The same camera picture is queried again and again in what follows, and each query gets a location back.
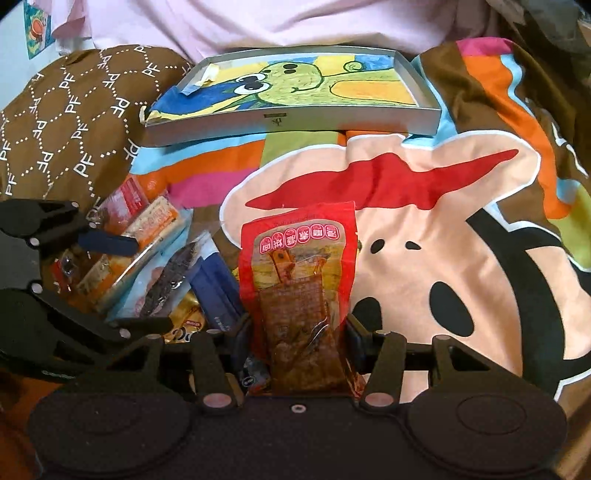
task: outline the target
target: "red label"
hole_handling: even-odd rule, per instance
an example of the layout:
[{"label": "red label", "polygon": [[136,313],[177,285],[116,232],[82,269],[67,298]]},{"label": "red label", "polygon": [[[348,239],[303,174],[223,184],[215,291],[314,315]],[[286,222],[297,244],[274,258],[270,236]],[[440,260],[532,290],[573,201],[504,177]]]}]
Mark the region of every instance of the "red label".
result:
[{"label": "red label", "polygon": [[338,240],[339,239],[339,229],[334,225],[328,223],[324,226],[324,231],[326,233],[326,238],[330,238],[331,240]]},{"label": "red label", "polygon": [[127,204],[130,216],[135,216],[136,213],[145,207],[138,185],[134,179],[127,179],[119,188],[123,193],[123,198]]},{"label": "red label", "polygon": [[283,235],[283,232],[275,232],[271,237],[271,243],[273,250],[285,248],[285,236]]},{"label": "red label", "polygon": [[299,226],[297,228],[298,243],[305,244],[310,239],[310,227],[307,225]]},{"label": "red label", "polygon": [[297,232],[295,228],[288,228],[285,231],[285,246],[291,248],[297,245]]},{"label": "red label", "polygon": [[313,223],[310,229],[312,230],[312,238],[316,240],[324,238],[324,227],[321,224]]},{"label": "red label", "polygon": [[261,255],[269,253],[272,250],[271,246],[271,237],[266,236],[263,240],[261,240],[261,244],[259,246],[259,252]]}]

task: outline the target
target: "cartoon eye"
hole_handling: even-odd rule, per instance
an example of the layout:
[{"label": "cartoon eye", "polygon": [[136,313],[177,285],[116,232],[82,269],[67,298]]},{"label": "cartoon eye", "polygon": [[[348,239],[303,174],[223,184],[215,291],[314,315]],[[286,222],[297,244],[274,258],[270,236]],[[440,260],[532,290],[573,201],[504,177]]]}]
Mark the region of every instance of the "cartoon eye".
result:
[{"label": "cartoon eye", "polygon": [[271,88],[271,85],[265,82],[251,82],[245,85],[240,85],[234,90],[237,95],[250,95],[252,93],[261,93]]},{"label": "cartoon eye", "polygon": [[259,82],[260,80],[264,80],[267,78],[267,75],[263,73],[249,73],[248,75],[242,75],[238,77],[236,81],[238,83],[253,83]]}]

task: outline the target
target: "drawing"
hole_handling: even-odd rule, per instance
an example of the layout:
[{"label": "drawing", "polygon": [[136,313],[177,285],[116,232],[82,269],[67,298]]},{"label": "drawing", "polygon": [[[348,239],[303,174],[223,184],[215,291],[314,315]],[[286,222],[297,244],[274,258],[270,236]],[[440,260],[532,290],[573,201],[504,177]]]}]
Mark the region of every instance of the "drawing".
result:
[{"label": "drawing", "polygon": [[182,92],[170,89],[152,112],[201,116],[273,106],[417,105],[388,55],[284,54],[215,65],[214,79]]},{"label": "drawing", "polygon": [[27,36],[27,53],[29,59],[51,45],[55,39],[51,36],[51,17],[43,10],[23,3],[25,15],[25,34]]},{"label": "drawing", "polygon": [[343,69],[324,76],[311,63],[275,63],[236,79],[239,86],[234,93],[246,96],[220,110],[253,100],[281,106],[415,105],[394,68],[364,70],[361,62],[349,61]]}]

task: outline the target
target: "spicy dried tofu package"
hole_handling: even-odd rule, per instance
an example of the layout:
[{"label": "spicy dried tofu package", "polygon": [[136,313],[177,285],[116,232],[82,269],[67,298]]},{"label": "spicy dried tofu package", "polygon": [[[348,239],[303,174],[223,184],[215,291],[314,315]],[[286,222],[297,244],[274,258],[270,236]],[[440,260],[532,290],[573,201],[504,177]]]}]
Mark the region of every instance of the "spicy dried tofu package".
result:
[{"label": "spicy dried tofu package", "polygon": [[242,227],[240,294],[254,320],[253,351],[270,364],[274,394],[357,390],[343,339],[356,250],[353,202]]}]

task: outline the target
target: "transparent plastic bag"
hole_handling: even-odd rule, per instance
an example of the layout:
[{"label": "transparent plastic bag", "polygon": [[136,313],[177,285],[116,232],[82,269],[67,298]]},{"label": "transparent plastic bag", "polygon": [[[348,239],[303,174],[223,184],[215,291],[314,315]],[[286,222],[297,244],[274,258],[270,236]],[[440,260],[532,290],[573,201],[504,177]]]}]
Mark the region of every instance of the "transparent plastic bag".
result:
[{"label": "transparent plastic bag", "polygon": [[157,197],[122,232],[135,238],[133,257],[102,255],[77,285],[97,312],[105,312],[131,285],[142,267],[169,245],[188,224],[190,216],[177,210],[165,196]]}]

